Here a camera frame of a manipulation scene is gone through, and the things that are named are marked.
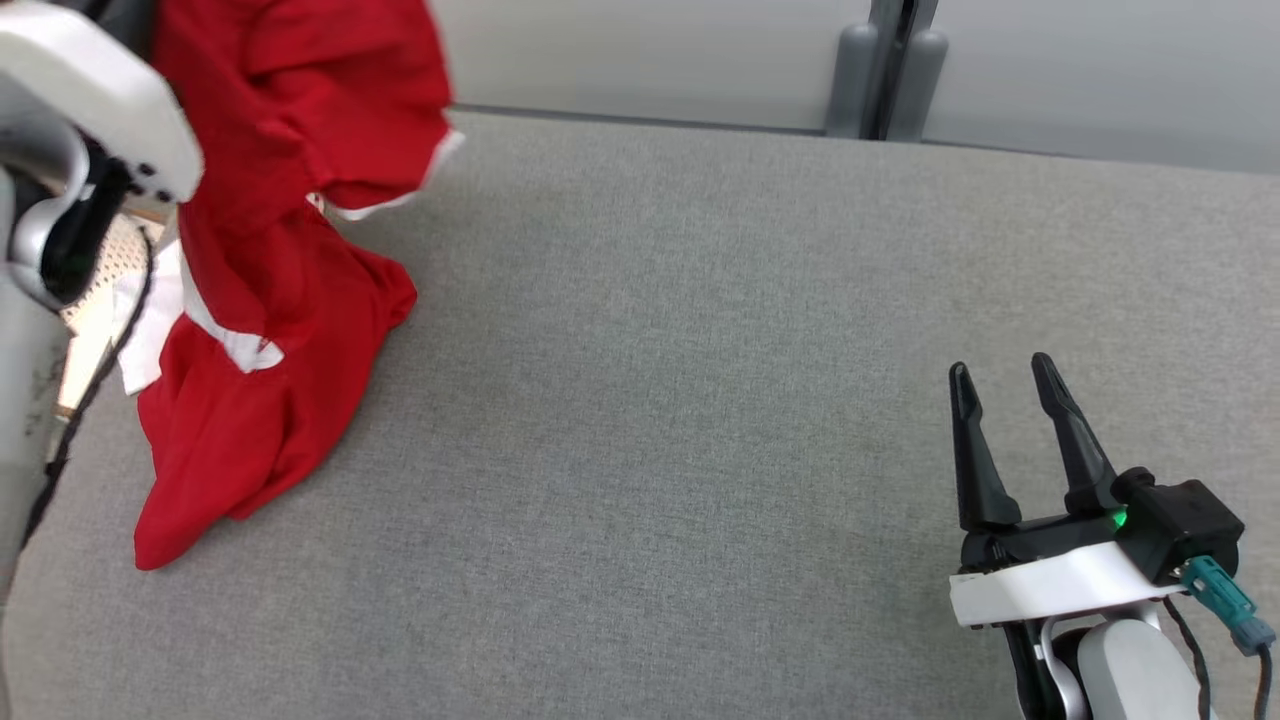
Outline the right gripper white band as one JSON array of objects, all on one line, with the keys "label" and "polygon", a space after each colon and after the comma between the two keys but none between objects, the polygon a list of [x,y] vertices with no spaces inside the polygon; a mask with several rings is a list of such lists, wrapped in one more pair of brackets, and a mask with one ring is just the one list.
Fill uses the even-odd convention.
[{"label": "right gripper white band", "polygon": [[[1039,404],[1053,423],[1073,516],[1098,516],[1120,507],[1117,477],[1053,359],[1032,356]],[[948,370],[959,525],[965,532],[1002,530],[1023,520],[1019,503],[998,475],[980,427],[983,406],[965,363]],[[1176,582],[1149,582],[1114,537],[1125,512],[1076,524],[1098,542],[1047,559],[984,573],[950,577],[950,602],[963,626],[1117,612],[1184,592]]]}]

